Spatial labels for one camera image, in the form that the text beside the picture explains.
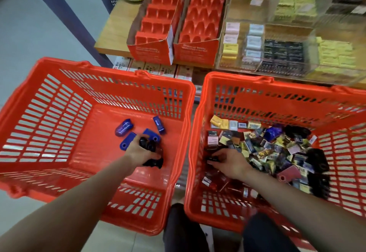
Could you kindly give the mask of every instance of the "red cardboard box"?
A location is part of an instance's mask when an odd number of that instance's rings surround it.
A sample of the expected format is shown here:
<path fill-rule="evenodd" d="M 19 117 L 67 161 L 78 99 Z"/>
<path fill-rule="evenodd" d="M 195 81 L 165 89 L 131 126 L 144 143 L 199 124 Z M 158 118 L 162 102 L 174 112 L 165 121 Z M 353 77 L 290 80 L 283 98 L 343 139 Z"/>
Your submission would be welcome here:
<path fill-rule="evenodd" d="M 214 65 L 226 0 L 184 0 L 174 38 L 175 59 Z"/>
<path fill-rule="evenodd" d="M 135 60 L 171 65 L 183 0 L 144 0 L 132 22 L 127 46 Z"/>

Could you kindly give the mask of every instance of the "hand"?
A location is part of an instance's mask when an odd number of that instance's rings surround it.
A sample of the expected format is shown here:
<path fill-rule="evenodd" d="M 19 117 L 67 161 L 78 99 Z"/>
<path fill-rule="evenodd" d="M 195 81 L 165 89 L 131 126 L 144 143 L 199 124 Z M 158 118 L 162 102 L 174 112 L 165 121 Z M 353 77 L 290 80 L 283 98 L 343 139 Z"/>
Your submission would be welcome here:
<path fill-rule="evenodd" d="M 157 148 L 157 153 L 153 153 L 149 150 L 142 148 L 139 144 L 140 138 L 145 137 L 149 139 L 146 134 L 138 134 L 134 140 L 130 143 L 126 150 L 126 153 L 122 157 L 123 160 L 128 159 L 131 162 L 131 167 L 135 170 L 136 167 L 142 166 L 149 159 L 160 159 L 161 149 Z"/>
<path fill-rule="evenodd" d="M 248 173 L 255 171 L 243 154 L 236 149 L 221 149 L 212 155 L 218 156 L 220 162 L 207 161 L 207 163 L 229 178 L 244 181 Z"/>

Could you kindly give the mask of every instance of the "person's left hand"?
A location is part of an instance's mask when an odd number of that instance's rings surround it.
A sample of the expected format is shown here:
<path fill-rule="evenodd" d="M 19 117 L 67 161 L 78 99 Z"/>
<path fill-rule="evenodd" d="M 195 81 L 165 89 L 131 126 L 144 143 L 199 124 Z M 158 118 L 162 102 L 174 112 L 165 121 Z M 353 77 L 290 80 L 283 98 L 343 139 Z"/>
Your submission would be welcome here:
<path fill-rule="evenodd" d="M 149 159 L 160 159 L 161 154 L 160 149 L 157 149 L 157 153 L 151 152 L 142 148 L 139 144 L 140 138 L 145 137 L 149 139 L 146 134 L 138 134 L 135 136 L 134 140 L 130 143 L 126 150 L 126 153 L 122 157 L 124 160 L 129 160 L 131 162 L 131 167 L 135 169 L 138 166 L 142 166 Z"/>

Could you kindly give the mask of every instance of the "forearm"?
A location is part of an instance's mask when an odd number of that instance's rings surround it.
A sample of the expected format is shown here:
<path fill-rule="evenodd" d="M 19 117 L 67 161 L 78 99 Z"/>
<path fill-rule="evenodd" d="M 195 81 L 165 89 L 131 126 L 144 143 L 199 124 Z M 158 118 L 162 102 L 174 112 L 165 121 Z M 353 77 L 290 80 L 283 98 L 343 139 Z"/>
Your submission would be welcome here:
<path fill-rule="evenodd" d="M 128 158 L 113 162 L 17 223 L 0 238 L 0 251 L 80 251 L 118 186 L 134 169 Z"/>
<path fill-rule="evenodd" d="M 256 170 L 243 181 L 300 229 L 318 251 L 366 247 L 366 223 L 361 217 Z"/>

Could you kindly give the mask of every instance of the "person's left arm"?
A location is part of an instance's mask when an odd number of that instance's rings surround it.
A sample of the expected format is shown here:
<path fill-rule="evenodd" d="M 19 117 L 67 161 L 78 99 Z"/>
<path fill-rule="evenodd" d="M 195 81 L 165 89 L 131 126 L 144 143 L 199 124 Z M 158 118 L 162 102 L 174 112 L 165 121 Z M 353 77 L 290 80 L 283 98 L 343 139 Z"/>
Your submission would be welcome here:
<path fill-rule="evenodd" d="M 31 213 L 0 237 L 0 252 L 80 251 L 123 179 L 157 153 L 139 146 L 141 135 L 123 157 Z"/>

